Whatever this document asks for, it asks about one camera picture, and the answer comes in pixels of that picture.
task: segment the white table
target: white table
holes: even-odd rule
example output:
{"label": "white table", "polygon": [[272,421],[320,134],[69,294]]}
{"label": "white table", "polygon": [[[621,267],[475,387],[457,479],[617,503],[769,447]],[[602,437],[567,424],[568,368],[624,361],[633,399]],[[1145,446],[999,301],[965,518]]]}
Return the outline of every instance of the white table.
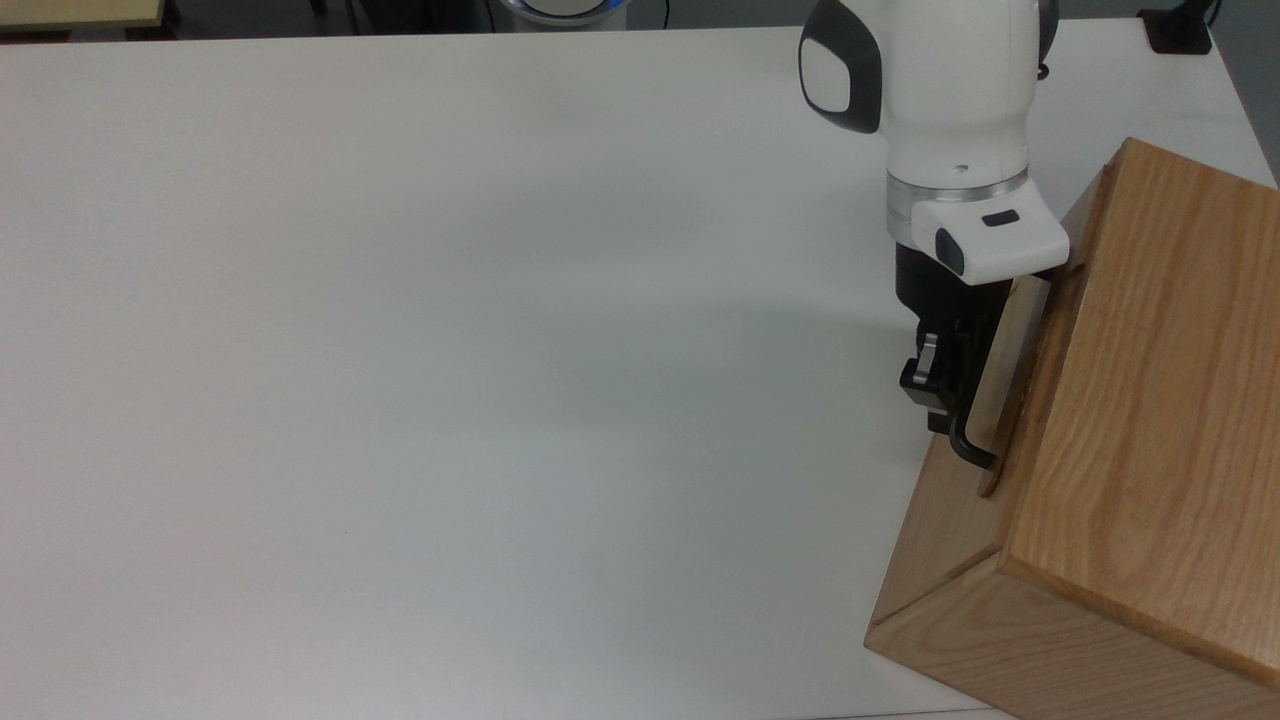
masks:
{"label": "white table", "polygon": [[[0,716],[982,707],[861,648],[927,433],[797,35],[0,47]],[[1056,211],[1274,184],[1217,55],[1050,64]]]}

